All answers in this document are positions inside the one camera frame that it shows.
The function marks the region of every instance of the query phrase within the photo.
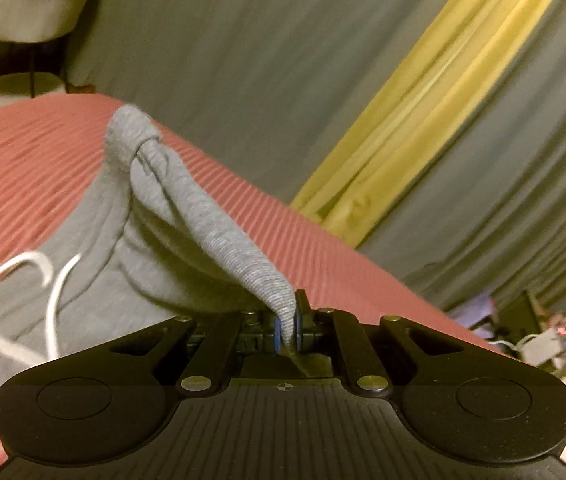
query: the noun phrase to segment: metal pin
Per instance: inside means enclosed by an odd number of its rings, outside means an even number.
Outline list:
[[[357,381],[357,384],[359,385],[359,388],[363,388],[368,392],[380,392],[381,390],[386,389],[389,383],[384,377],[378,375],[366,375],[361,377]]]

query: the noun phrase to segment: electronic device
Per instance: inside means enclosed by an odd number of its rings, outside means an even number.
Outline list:
[[[566,385],[411,320],[297,293],[307,378],[269,312],[180,315],[0,388],[0,480],[566,480]]]
[[[540,366],[553,358],[560,357],[565,352],[565,338],[560,336],[555,328],[549,328],[527,341],[521,347],[520,356],[526,363]]]

